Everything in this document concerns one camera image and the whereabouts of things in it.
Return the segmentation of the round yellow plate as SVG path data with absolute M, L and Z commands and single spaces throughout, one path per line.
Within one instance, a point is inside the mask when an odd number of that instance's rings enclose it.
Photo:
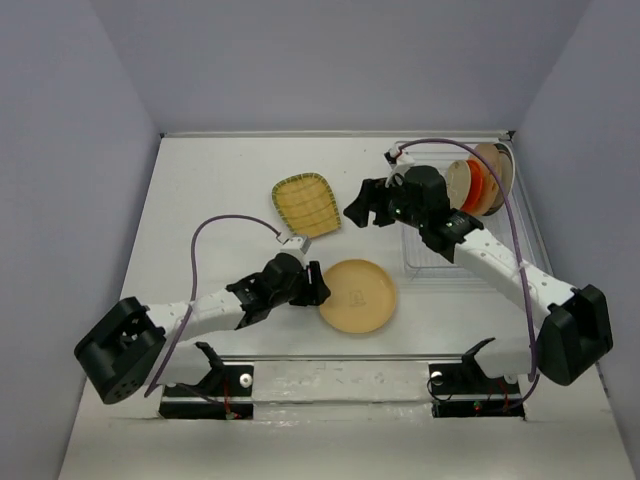
M 346 334 L 368 334 L 393 317 L 397 288 L 379 265 L 364 259 L 338 262 L 323 273 L 331 294 L 319 307 L 323 320 Z

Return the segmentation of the green yellow woven-pattern plate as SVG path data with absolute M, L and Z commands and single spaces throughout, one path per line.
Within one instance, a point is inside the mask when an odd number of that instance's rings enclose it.
M 306 172 L 279 181 L 271 191 L 272 204 L 294 235 L 314 239 L 338 231 L 342 221 L 328 181 Z

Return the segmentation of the small beige patterned plate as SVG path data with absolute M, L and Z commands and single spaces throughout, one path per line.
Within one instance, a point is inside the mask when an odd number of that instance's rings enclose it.
M 467 200 L 472 184 L 469 164 L 464 160 L 453 162 L 446 172 L 447 195 L 452 208 L 460 209 Z

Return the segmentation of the orange round plate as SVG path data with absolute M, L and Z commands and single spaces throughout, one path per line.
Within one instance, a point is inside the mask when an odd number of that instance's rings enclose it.
M 475 159 L 468 159 L 466 163 L 470 170 L 471 183 L 461 210 L 469 214 L 480 215 L 483 189 L 486 184 L 485 166 Z

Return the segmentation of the beige painted plate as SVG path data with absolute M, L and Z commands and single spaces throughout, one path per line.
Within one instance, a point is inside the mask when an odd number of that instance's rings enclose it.
M 489 143 L 481 143 L 475 147 L 475 151 L 486 160 L 483 163 L 478 157 L 473 157 L 480 167 L 483 175 L 483 186 L 479 200 L 472 209 L 472 214 L 482 216 L 492 207 L 497 195 L 500 193 L 494 174 L 501 175 L 500 153 L 497 147 Z

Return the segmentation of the white plate green red rim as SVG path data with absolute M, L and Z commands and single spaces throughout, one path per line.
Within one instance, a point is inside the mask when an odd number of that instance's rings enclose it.
M 502 143 L 496 143 L 495 147 L 499 152 L 500 166 L 501 166 L 501 182 L 506 190 L 507 194 L 511 193 L 516 167 L 513 160 L 511 150 Z M 492 205 L 494 211 L 498 211 L 504 205 L 504 195 L 501 191 L 498 192 L 496 199 Z

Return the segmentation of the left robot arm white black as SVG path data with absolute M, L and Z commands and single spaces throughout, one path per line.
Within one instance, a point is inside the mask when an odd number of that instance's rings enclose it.
M 193 363 L 186 381 L 209 395 L 221 383 L 218 354 L 199 336 L 237 331 L 265 320 L 277 307 L 319 307 L 331 296 L 320 264 L 279 253 L 263 270 L 223 289 L 187 302 L 144 305 L 135 297 L 119 300 L 74 348 L 74 356 L 106 405 L 119 403 L 144 387 L 150 395 L 176 384 L 178 346 L 197 349 L 208 361 Z

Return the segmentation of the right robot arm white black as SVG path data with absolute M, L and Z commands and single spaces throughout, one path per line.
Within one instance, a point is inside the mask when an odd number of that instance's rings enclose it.
M 613 347 L 600 289 L 574 287 L 518 259 L 479 220 L 451 207 L 445 179 L 431 166 L 363 180 L 344 214 L 360 228 L 396 222 L 415 228 L 431 251 L 484 280 L 525 312 L 525 337 L 491 337 L 467 351 L 460 379 L 470 391 L 482 392 L 499 377 L 524 374 L 542 374 L 568 386 Z

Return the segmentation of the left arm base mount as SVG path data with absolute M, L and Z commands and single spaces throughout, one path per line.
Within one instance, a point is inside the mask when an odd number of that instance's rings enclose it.
M 165 386 L 159 416 L 169 420 L 251 420 L 254 364 L 225 362 L 206 342 L 195 346 L 207 358 L 209 371 L 195 384 Z

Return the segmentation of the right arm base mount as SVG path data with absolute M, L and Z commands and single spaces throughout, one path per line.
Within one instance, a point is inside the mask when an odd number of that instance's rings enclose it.
M 476 354 L 491 341 L 494 338 L 474 345 L 458 362 L 429 364 L 426 387 L 434 418 L 525 418 L 518 382 L 489 378 L 476 361 Z

